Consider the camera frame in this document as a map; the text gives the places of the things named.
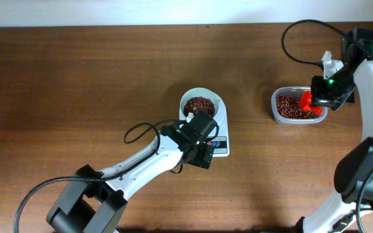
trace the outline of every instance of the clear plastic container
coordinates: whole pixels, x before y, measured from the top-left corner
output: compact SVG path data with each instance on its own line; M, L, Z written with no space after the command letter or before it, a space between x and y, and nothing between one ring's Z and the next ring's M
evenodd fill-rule
M273 109L273 114L275 120L279 124L314 124L321 122L328 114L328 108L322 107L322 115L316 119L292 119L282 117L277 111L276 96L285 95L290 97L302 96L305 91L310 91L310 87L282 87L277 89L271 97L271 108Z

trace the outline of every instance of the white wall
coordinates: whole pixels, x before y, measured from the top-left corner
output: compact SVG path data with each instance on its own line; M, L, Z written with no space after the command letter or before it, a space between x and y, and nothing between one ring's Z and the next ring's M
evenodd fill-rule
M373 21L373 0L0 0L0 27Z

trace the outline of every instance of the red scoop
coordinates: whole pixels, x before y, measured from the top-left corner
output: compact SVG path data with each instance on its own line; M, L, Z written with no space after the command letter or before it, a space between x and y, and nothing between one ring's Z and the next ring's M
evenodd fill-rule
M317 115L322 115L322 108L321 107L312 107L311 106L311 93L310 91L306 91L302 99L300 100L300 109L301 110L307 110L307 111L313 111Z

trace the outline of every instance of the plastic container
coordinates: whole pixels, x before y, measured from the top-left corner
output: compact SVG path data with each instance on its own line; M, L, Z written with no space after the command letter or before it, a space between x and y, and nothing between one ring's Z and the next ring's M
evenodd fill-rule
M310 87L282 87L277 89L271 97L271 108L275 116L275 121L279 124L314 124L321 122L328 114L328 108L322 107L322 115L316 119L292 119L282 117L277 111L276 96L285 95L290 97L302 96L305 91L310 91Z

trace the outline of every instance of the wood grain surface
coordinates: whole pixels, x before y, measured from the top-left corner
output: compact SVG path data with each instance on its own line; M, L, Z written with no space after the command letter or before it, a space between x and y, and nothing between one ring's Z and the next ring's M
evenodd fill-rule
M288 25L0 28L0 232L12 232L34 185L85 164L114 165L145 147L152 134L131 145L123 134L139 122L176 118L193 87L223 98L231 154L209 170L158 176L130 199L119 228L257 231L312 213L332 191L339 160L360 143L361 112L346 105L320 124L275 123L273 92L321 75L282 52ZM299 25L286 46L319 61L325 50L340 57L341 38ZM53 231L45 216L65 185L30 200L21 233ZM373 214L363 222L373 232Z

